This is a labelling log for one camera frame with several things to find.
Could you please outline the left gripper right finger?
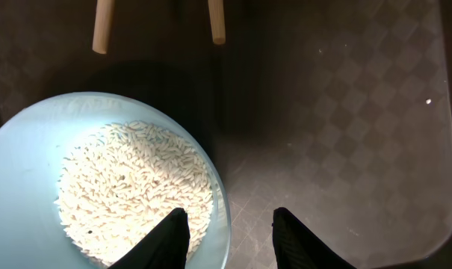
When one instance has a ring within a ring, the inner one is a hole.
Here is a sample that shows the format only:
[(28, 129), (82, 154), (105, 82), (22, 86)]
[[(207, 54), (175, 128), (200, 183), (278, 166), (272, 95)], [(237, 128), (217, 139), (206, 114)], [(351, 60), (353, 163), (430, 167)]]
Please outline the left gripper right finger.
[(355, 269), (287, 208), (273, 211), (272, 241), (278, 269)]

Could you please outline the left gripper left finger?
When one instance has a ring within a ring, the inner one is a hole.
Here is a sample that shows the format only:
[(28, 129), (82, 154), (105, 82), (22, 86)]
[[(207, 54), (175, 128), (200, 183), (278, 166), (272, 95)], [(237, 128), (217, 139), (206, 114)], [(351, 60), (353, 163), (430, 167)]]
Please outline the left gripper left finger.
[(188, 214), (175, 208), (109, 269), (185, 269), (189, 242)]

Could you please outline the light blue rice bowl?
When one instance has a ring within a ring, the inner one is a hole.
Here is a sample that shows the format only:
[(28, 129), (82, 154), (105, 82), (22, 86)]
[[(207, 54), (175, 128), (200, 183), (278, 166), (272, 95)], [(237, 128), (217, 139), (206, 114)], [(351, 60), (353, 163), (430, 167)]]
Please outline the light blue rice bowl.
[(175, 120), (124, 96), (77, 92), (40, 101), (0, 128), (0, 268), (98, 268), (66, 235), (56, 205), (63, 159), (108, 123), (141, 121), (191, 140)]

